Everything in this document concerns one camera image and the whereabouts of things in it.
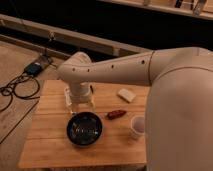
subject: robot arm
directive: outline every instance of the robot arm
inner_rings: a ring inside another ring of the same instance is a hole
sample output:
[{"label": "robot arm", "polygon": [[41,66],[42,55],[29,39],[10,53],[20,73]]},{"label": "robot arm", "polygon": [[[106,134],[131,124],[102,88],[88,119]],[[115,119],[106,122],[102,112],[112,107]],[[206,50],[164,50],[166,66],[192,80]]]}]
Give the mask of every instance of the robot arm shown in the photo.
[{"label": "robot arm", "polygon": [[87,97],[87,82],[150,85],[145,113],[148,170],[213,170],[212,52],[179,48],[97,63],[77,53],[58,71],[74,99]]}]

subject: plastic cup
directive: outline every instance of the plastic cup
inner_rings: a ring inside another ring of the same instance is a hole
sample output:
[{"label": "plastic cup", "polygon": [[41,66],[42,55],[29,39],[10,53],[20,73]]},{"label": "plastic cup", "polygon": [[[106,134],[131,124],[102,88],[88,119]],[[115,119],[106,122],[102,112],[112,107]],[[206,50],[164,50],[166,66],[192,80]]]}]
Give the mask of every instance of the plastic cup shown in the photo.
[{"label": "plastic cup", "polygon": [[145,135],[145,118],[141,115],[136,115],[131,119],[131,137],[138,140]]}]

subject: wooden tabletop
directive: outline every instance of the wooden tabletop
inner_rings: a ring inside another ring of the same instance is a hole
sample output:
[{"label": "wooden tabletop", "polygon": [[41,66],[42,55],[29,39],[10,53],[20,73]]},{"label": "wooden tabletop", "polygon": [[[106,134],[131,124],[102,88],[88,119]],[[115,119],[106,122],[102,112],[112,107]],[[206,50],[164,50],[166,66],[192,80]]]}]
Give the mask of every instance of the wooden tabletop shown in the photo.
[{"label": "wooden tabletop", "polygon": [[[107,166],[145,164],[145,140],[130,137],[130,120],[144,115],[148,87],[93,83],[95,113],[103,123],[100,138],[91,146],[74,146],[66,135],[71,118],[65,105],[64,88],[60,80],[45,82],[19,161],[20,168],[55,168],[78,166]],[[132,103],[116,93],[126,88],[137,96]],[[124,109],[127,114],[107,120],[105,114]]]}]

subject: black bowl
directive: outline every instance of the black bowl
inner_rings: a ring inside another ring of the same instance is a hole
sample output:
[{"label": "black bowl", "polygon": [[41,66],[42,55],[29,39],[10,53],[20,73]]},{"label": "black bowl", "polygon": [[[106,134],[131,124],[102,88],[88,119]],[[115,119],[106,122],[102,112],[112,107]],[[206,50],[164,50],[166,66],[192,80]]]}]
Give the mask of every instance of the black bowl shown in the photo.
[{"label": "black bowl", "polygon": [[81,112],[71,118],[67,125],[67,136],[76,145],[87,146],[101,135],[100,118],[91,112]]}]

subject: white sponge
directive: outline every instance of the white sponge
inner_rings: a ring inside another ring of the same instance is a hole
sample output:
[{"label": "white sponge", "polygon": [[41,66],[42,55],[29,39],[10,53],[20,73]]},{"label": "white sponge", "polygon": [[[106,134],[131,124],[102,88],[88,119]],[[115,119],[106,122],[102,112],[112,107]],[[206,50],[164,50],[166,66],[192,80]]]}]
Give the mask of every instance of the white sponge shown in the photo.
[{"label": "white sponge", "polygon": [[119,90],[117,95],[122,99],[126,100],[128,103],[131,103],[136,97],[136,95],[133,92],[124,88]]}]

